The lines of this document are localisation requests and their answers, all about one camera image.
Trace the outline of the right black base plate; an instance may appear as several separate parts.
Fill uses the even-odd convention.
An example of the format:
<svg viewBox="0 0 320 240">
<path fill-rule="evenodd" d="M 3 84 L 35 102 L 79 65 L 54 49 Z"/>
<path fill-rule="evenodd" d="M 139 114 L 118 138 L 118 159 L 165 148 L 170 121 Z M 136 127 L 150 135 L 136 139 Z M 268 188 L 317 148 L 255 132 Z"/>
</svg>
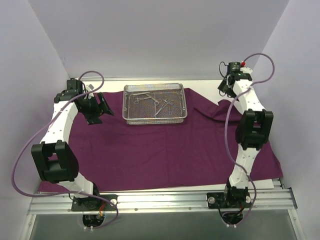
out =
<svg viewBox="0 0 320 240">
<path fill-rule="evenodd" d="M 252 205 L 248 193 L 208 192 L 206 194 L 209 209 L 241 209 Z"/>
</svg>

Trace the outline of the metal mesh instrument tray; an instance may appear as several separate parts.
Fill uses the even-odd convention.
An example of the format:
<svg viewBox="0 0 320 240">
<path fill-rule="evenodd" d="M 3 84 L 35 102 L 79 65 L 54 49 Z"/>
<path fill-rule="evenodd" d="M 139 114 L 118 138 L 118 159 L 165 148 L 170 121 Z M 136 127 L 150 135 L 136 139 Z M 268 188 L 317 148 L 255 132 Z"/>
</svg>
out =
<svg viewBox="0 0 320 240">
<path fill-rule="evenodd" d="M 132 96 L 131 94 L 150 92 Z M 139 97 L 151 96 L 134 104 Z M 157 116 L 156 111 L 163 105 L 164 99 L 173 100 L 171 114 L 166 106 Z M 126 85 L 123 89 L 122 117 L 128 125 L 179 124 L 188 116 L 184 86 L 181 83 Z"/>
</svg>

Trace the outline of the aluminium front rail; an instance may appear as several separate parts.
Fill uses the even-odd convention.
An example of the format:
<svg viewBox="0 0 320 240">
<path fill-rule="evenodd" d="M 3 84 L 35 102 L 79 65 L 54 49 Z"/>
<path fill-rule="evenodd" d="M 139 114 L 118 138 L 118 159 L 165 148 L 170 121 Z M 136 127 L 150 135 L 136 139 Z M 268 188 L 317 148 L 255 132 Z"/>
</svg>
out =
<svg viewBox="0 0 320 240">
<path fill-rule="evenodd" d="M 117 192 L 117 208 L 120 214 L 213 212 L 210 209 L 206 191 L 165 191 L 165 192 Z M 252 211 L 294 210 L 297 208 L 291 189 L 258 190 Z M 85 215 L 98 211 L 72 211 L 67 195 L 33 198 L 30 215 Z"/>
</svg>

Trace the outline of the steel clamp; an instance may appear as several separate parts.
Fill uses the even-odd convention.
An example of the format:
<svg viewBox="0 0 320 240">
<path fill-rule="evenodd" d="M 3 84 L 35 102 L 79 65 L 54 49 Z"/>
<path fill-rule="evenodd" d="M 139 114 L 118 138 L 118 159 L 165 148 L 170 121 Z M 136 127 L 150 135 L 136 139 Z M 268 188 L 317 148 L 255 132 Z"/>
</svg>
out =
<svg viewBox="0 0 320 240">
<path fill-rule="evenodd" d="M 150 92 L 138 92 L 138 93 L 133 93 L 131 96 L 139 96 L 139 95 L 146 95 L 149 94 Z"/>
</svg>

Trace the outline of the purple surgical wrap cloth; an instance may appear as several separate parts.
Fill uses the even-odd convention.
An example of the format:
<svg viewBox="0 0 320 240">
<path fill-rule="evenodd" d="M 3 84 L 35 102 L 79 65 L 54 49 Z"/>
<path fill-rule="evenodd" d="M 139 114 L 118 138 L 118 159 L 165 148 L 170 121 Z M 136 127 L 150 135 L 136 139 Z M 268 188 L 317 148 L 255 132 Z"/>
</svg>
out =
<svg viewBox="0 0 320 240">
<path fill-rule="evenodd" d="M 213 103 L 185 89 L 187 117 L 180 124 L 129 125 L 123 93 L 106 92 L 114 115 L 88 125 L 78 114 L 69 146 L 79 171 L 101 192 L 224 185 L 237 156 L 235 131 L 241 114 L 228 100 Z"/>
</svg>

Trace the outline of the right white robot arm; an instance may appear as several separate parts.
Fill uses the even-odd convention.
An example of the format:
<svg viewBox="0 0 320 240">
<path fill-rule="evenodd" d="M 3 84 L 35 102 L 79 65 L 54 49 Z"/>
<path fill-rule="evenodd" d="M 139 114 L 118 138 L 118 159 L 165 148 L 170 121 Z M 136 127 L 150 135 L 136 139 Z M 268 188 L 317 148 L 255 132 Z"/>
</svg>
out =
<svg viewBox="0 0 320 240">
<path fill-rule="evenodd" d="M 222 92 L 230 93 L 243 111 L 235 131 L 238 153 L 233 160 L 234 169 L 228 178 L 226 191 L 222 193 L 223 203 L 230 207 L 249 198 L 250 173 L 258 153 L 268 142 L 274 119 L 273 113 L 261 104 L 252 84 L 249 73 L 233 72 L 218 87 Z"/>
</svg>

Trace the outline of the steel surgical scissors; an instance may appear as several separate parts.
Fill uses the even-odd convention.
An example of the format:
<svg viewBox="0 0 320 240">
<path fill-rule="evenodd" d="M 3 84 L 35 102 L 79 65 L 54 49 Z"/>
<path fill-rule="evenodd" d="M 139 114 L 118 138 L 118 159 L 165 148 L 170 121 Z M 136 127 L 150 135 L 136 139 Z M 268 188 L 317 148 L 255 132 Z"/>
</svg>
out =
<svg viewBox="0 0 320 240">
<path fill-rule="evenodd" d="M 153 98 L 152 96 L 147 96 L 147 97 L 137 97 L 134 101 L 133 101 L 133 103 L 134 104 L 138 104 L 139 102 L 141 102 L 141 101 L 144 101 L 144 100 L 148 100 L 148 99 L 152 99 L 152 100 L 154 100 L 154 101 L 157 101 L 155 98 Z"/>
</svg>

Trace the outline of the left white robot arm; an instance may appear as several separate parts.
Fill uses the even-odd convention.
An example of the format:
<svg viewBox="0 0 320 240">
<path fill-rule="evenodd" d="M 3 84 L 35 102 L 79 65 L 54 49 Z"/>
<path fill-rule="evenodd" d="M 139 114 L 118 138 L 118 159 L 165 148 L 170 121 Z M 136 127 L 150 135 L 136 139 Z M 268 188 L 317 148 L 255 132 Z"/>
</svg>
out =
<svg viewBox="0 0 320 240">
<path fill-rule="evenodd" d="M 67 96 L 59 93 L 54 100 L 52 119 L 47 132 L 38 144 L 31 147 L 39 177 L 42 181 L 64 187 L 90 210 L 100 206 L 101 197 L 96 185 L 79 172 L 79 163 L 69 146 L 73 122 L 83 114 L 88 125 L 102 124 L 104 114 L 114 115 L 103 94 L 81 93 Z"/>
</svg>

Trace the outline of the steel forceps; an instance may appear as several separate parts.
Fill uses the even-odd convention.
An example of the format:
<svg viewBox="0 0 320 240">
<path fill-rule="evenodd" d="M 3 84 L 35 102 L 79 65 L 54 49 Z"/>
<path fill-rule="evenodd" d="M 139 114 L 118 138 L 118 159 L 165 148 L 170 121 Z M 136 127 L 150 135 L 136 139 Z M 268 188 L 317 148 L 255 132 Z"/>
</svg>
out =
<svg viewBox="0 0 320 240">
<path fill-rule="evenodd" d="M 172 114 L 172 111 L 171 111 L 171 106 L 173 105 L 174 101 L 171 100 L 171 99 L 163 99 L 164 103 L 162 104 L 162 106 L 155 112 L 155 117 L 166 107 L 168 106 L 168 111 L 169 111 L 169 114 L 171 115 Z"/>
</svg>

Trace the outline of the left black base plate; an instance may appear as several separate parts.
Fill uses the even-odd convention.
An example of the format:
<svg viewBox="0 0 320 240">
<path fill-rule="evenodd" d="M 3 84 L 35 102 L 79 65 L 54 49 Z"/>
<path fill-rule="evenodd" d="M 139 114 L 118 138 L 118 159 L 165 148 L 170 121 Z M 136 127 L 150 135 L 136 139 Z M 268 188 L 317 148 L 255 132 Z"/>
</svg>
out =
<svg viewBox="0 0 320 240">
<path fill-rule="evenodd" d="M 89 211 L 115 211 L 115 207 L 101 199 L 94 197 L 76 198 L 72 200 L 72 212 L 89 212 Z"/>
</svg>

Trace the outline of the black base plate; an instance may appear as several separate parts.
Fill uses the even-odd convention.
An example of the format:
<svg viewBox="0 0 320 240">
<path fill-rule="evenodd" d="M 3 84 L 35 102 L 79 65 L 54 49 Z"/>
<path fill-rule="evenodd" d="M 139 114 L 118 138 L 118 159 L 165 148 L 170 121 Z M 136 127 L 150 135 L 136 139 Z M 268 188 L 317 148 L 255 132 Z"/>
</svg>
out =
<svg viewBox="0 0 320 240">
<path fill-rule="evenodd" d="M 101 199 L 94 197 L 76 198 L 72 200 L 72 212 L 89 212 L 89 211 L 115 211 L 115 207 Z"/>
<path fill-rule="evenodd" d="M 248 193 L 208 192 L 206 194 L 209 209 L 241 209 L 252 205 Z"/>
</svg>

